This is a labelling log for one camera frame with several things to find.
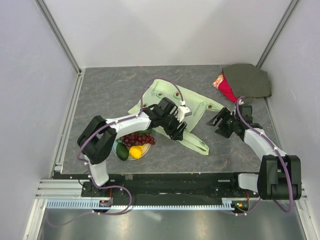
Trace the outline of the green lime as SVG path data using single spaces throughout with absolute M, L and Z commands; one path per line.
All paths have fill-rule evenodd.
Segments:
M 139 130 L 137 131 L 138 134 L 142 134 L 142 135 L 146 135 L 146 134 L 151 134 L 152 133 L 152 129 L 147 129 L 147 130 Z

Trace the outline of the light green plastic bag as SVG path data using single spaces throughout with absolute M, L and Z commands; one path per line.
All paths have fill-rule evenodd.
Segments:
M 155 79 L 144 92 L 142 100 L 139 100 L 128 113 L 135 114 L 141 109 L 141 104 L 146 108 L 153 104 L 159 104 L 164 98 L 168 98 L 177 106 L 179 120 L 185 114 L 182 121 L 186 122 L 187 126 L 183 131 L 183 140 L 180 143 L 201 155 L 207 156 L 210 148 L 191 131 L 205 111 L 219 112 L 224 106 L 187 88 L 179 85 L 175 86 L 164 79 Z

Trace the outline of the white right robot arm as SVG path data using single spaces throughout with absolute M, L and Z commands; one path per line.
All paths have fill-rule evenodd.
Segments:
M 253 108 L 239 105 L 234 111 L 222 108 L 209 120 L 208 126 L 217 127 L 215 133 L 225 138 L 236 134 L 260 159 L 258 173 L 239 173 L 229 184 L 235 197 L 247 190 L 258 193 L 263 200 L 299 200 L 302 196 L 301 161 L 279 149 L 265 134 L 262 126 L 253 122 Z

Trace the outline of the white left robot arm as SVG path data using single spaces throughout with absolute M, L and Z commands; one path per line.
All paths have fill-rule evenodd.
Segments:
M 92 191 L 99 197 L 110 191 L 106 159 L 112 151 L 114 142 L 128 134 L 146 131 L 157 127 L 163 128 L 166 135 L 174 141 L 182 141 L 187 127 L 185 117 L 192 114 L 185 101 L 177 106 L 164 97 L 157 104 L 142 107 L 138 113 L 114 119 L 95 116 L 77 140 L 80 154 L 78 159 L 88 165 L 89 178 L 93 182 Z

